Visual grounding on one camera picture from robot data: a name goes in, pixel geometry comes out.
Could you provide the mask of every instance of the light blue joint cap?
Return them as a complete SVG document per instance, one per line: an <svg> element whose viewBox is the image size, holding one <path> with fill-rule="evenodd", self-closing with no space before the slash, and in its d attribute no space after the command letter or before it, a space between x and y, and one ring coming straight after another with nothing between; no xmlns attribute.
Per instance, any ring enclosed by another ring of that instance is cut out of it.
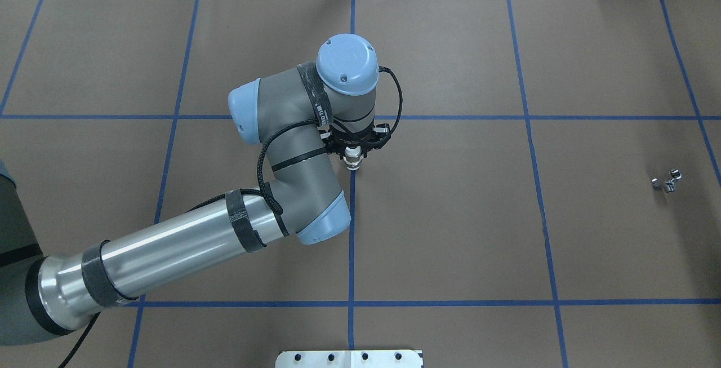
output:
<svg viewBox="0 0 721 368"><path fill-rule="evenodd" d="M316 69L325 85L350 96L378 85L378 58L370 42L355 34L330 37L318 50Z"/></svg>
<svg viewBox="0 0 721 368"><path fill-rule="evenodd" d="M7 168L5 168L5 164L2 162L2 159L0 159L0 178L1 177L8 178L13 183L13 185L17 186L15 180L10 176L10 173L7 172Z"/></svg>
<svg viewBox="0 0 721 368"><path fill-rule="evenodd" d="M350 211L345 203L345 194L340 195L320 216L316 217L305 229L298 232L298 239L305 245L316 244L335 237L350 226Z"/></svg>
<svg viewBox="0 0 721 368"><path fill-rule="evenodd" d="M258 86L260 86L260 78L233 89L228 95L228 108L233 116L233 122L247 144L260 144Z"/></svg>

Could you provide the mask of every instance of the blue tape line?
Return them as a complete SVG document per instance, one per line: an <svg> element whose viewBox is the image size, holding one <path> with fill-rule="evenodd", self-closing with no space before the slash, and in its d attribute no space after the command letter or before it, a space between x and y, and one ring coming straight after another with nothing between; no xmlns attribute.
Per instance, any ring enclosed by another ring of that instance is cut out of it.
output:
<svg viewBox="0 0 721 368"><path fill-rule="evenodd" d="M348 349L355 349L355 171L350 171L350 228L348 229Z"/></svg>
<svg viewBox="0 0 721 368"><path fill-rule="evenodd" d="M350 34L355 34L355 0L350 0Z"/></svg>
<svg viewBox="0 0 721 368"><path fill-rule="evenodd" d="M229 114L3 114L3 119L232 119Z"/></svg>
<svg viewBox="0 0 721 368"><path fill-rule="evenodd" d="M140 337L140 323L143 320L143 304L145 302L145 295L141 295L137 302L133 302L137 305L136 312L136 325L133 329L133 340L131 342L131 351L128 355L128 368L132 368L135 363L135 353L137 350L137 339Z"/></svg>
<svg viewBox="0 0 721 368"><path fill-rule="evenodd" d="M3 119L173 119L172 114L3 114Z"/></svg>
<svg viewBox="0 0 721 368"><path fill-rule="evenodd" d="M566 354L566 338L563 334L563 322L561 320L561 307L558 303L558 290L556 287L556 273L553 266L553 255L551 254L551 240L548 235L548 223L546 222L546 209L543 202L543 191L541 191L541 178L538 175L538 162L536 162L536 148L533 145L533 131L531 131L531 118L528 114L528 101L526 100L526 87L523 82L523 68L520 65L520 52L518 51L518 37L515 33L515 21L513 20L513 5L511 0L506 0L508 6L508 19L510 21L510 34L513 38L513 52L515 54L515 68L518 71L518 86L520 88L520 99L523 103L523 115L526 117L526 134L528 135L528 148L531 152L531 165L533 166L533 179L536 183L536 198L538 209L541 211L541 224L543 226L544 242L546 247L546 263L548 264L548 275L551 283L551 295L554 301L554 313L556 314L556 330L558 331L558 343L561 351L561 363L568 368L568 357Z"/></svg>
<svg viewBox="0 0 721 368"><path fill-rule="evenodd" d="M353 307L551 307L559 306L653 306L664 304L721 304L718 298L644 298L644 299L517 299L517 300L354 300ZM270 307L348 307L345 300L291 300L291 301L145 301L145 307L218 307L218 308L270 308ZM130 302L124 307L139 307Z"/></svg>
<svg viewBox="0 0 721 368"><path fill-rule="evenodd" d="M3 114L3 119L174 119L173 114ZM232 119L229 114L178 114L178 119ZM391 121L395 114L379 114L378 121ZM533 121L696 121L696 116L555 116L531 114ZM405 114L405 121L525 121L514 114ZM721 121L721 116L701 116L704 121Z"/></svg>
<svg viewBox="0 0 721 368"><path fill-rule="evenodd" d="M175 142L175 131L177 129L178 117L180 114L180 103L183 100L183 87L185 85L185 75L188 72L188 60L190 59L190 47L193 44L193 31L195 29L195 19L198 16L198 5L201 0L195 0L193 4L193 16L190 19L190 30L188 31L188 42L185 44L185 57L183 58L183 69L180 73L180 83L178 84L178 94L175 99L175 111L173 112L173 123L170 126L170 137L168 137L168 148L165 152L165 164L163 165L163 176L160 179L160 191L158 193L158 202L155 206L154 224L160 222L160 211L163 208L163 199L165 197L165 186L168 180L168 171L170 170L170 158L173 152L173 143ZM143 320L143 309L145 307L145 295L141 296L137 302L136 327L133 330L133 343L131 344L130 355L128 356L128 368L132 368L135 363L135 354L137 350L137 337L140 335L140 327Z"/></svg>
<svg viewBox="0 0 721 368"><path fill-rule="evenodd" d="M379 121L395 119L395 114L378 114ZM530 114L515 116L514 114L404 114L405 121L695 121L696 116L594 116L593 114ZM721 116L709 116L709 119L721 119Z"/></svg>
<svg viewBox="0 0 721 368"><path fill-rule="evenodd" d="M553 306L553 300L356 300L355 307Z"/></svg>
<svg viewBox="0 0 721 368"><path fill-rule="evenodd" d="M181 114L178 119L232 119L229 114Z"/></svg>
<svg viewBox="0 0 721 368"><path fill-rule="evenodd" d="M561 306L621 306L653 304L721 304L721 299L574 299L560 300Z"/></svg>
<svg viewBox="0 0 721 368"><path fill-rule="evenodd" d="M690 80L688 80L686 66L683 65L683 60L680 57L680 52L678 51L678 45L677 45L677 42L675 41L674 30L671 28L671 21L669 19L669 11L666 10L665 0L659 0L659 1L661 3L661 10L664 12L664 20L666 22L666 29L669 30L671 46L674 47L674 53L677 56L678 68L680 68L680 72L683 75L683 82L686 84L686 89L688 90L688 97L691 98L693 112L695 112L696 119L698 120L698 128L701 129L701 135L703 135L703 137L704 137L704 143L706 144L706 150L709 152L709 157L711 158L711 165L713 165L714 172L716 172L716 181L718 182L719 186L721 187L721 172L719 172L719 166L718 166L718 163L716 163L716 156L714 155L714 150L711 148L711 142L709 141L709 136L708 136L708 134L706 134L706 127L704 126L704 121L703 121L703 118L701 117L701 111L698 109L698 104L696 103L696 97L693 95L693 89L691 88L691 82L690 82Z"/></svg>
<svg viewBox="0 0 721 368"><path fill-rule="evenodd" d="M35 12L33 13L33 19L30 20L30 25L28 26L28 32L25 33L25 39L23 39L23 44L20 46L20 52L18 53L17 59L15 60L15 66L12 68L12 73L10 73L10 80L8 80L7 87L5 88L5 94L3 94L2 96L2 102L0 103L0 116L2 116L2 112L5 110L7 99L10 98L12 84L13 82L15 82L15 76L17 75L17 71L20 69L20 63L23 62L25 48L28 47L30 35L33 33L33 28L35 27L35 22L38 20L38 15L41 13L43 1L44 0L38 0L38 5L35 6Z"/></svg>
<svg viewBox="0 0 721 368"><path fill-rule="evenodd" d="M151 301L145 302L144 307L238 307L238 308L249 308L249 307L347 307L348 302L344 300L338 301L324 301L324 300L308 300L308 301L239 301L239 302L224 302L224 301L208 301L208 302L168 302L168 301Z"/></svg>

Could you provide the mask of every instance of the cable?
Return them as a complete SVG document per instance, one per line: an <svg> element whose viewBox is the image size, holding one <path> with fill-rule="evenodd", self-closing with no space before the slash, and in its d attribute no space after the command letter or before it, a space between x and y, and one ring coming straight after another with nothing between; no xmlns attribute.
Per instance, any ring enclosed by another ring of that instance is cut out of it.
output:
<svg viewBox="0 0 721 368"><path fill-rule="evenodd" d="M268 140L265 140L263 143L262 149L260 149L260 155L258 156L258 187L260 188L260 196L263 196L263 199L265 199L265 203L268 204L268 207L273 211L275 214L283 214L283 207L281 206L278 201L276 201L275 198L273 198L273 195L268 193L268 191L265 188L265 181L263 181L263 160L265 160L265 154L268 152L268 147L270 146L270 143L273 142L273 140L277 139L281 135L283 135L284 132L291 131L294 128L297 127L303 127L303 126L311 126L315 125L317 126L316 119L307 119L307 121L301 121L301 122L294 122L293 124L290 124L286 127L283 127L282 129L276 131L271 137L268 137Z"/></svg>
<svg viewBox="0 0 721 368"><path fill-rule="evenodd" d="M259 190L255 190L255 189L241 189L240 193L242 195L263 196ZM226 195L225 193L222 193L214 198L207 199L205 202L193 206L192 209L186 211L185 213L189 213L191 211L194 211L195 209L199 209L199 208L202 208L203 206L207 206L211 203L215 203L215 202L219 201L220 199L225 199L225 195Z"/></svg>
<svg viewBox="0 0 721 368"><path fill-rule="evenodd" d="M73 346L73 349L70 350L70 353L67 357L65 357L65 360L60 363L57 368L65 368L65 366L72 360L72 358L75 356L75 353L78 352L78 348L80 348L80 345L82 345L83 341L85 340L85 337L87 337L88 333L90 332L90 329L92 329L93 325L95 324L95 320L97 320L97 317L100 316L100 312L95 313L90 318L90 322L88 322L87 327L85 327L85 330L83 331L83 334L80 334L80 338L78 338L77 342L75 342L75 345Z"/></svg>
<svg viewBox="0 0 721 368"><path fill-rule="evenodd" d="M340 127L341 130L343 130L343 132L345 132L346 134L353 137L353 139L355 139L354 141L351 141L351 144L357 144L357 145L360 145L360 147L364 147L366 149L373 149L375 147L380 147L381 145L386 144L386 142L390 139L393 132L396 131L396 127L398 127L398 122L401 119L401 113L403 112L403 91L401 90L401 85L398 81L398 78L396 78L396 74L393 73L392 70L390 70L389 68L386 68L384 66L379 66L378 71L388 73L388 75L390 75L391 78L393 78L393 81L396 83L396 88L398 88L398 114L396 114L396 121L394 122L393 127L391 127L391 130L388 132L388 134L386 134L386 136L383 137L383 139L380 139L380 140L376 141L375 143L372 143L370 141L365 141L365 140L361 139L361 137L358 134L355 134L354 132L350 131L350 129L348 129L348 127L345 127L345 124L342 124L341 122L333 122L333 124Z"/></svg>

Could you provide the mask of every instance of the silver aluminum tube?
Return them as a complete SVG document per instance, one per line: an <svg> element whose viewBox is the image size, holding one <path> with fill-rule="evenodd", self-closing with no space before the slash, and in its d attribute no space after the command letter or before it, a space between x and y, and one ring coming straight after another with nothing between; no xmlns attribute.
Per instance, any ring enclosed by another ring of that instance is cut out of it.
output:
<svg viewBox="0 0 721 368"><path fill-rule="evenodd" d="M244 196L250 224L263 243L283 237L275 215L260 196ZM220 199L139 232L106 243L101 259L110 282L126 297L135 297L183 276L245 252ZM82 253L44 261L39 290L47 314L76 330L101 311L85 288Z"/></svg>

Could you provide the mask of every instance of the white metal plate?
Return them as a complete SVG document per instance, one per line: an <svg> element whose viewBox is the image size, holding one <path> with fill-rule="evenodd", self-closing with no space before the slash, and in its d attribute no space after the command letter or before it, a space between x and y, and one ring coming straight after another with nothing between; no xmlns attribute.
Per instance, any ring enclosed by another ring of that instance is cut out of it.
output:
<svg viewBox="0 0 721 368"><path fill-rule="evenodd" d="M275 368L321 367L423 368L423 352L421 350L332 350L324 352L282 352L275 360Z"/></svg>

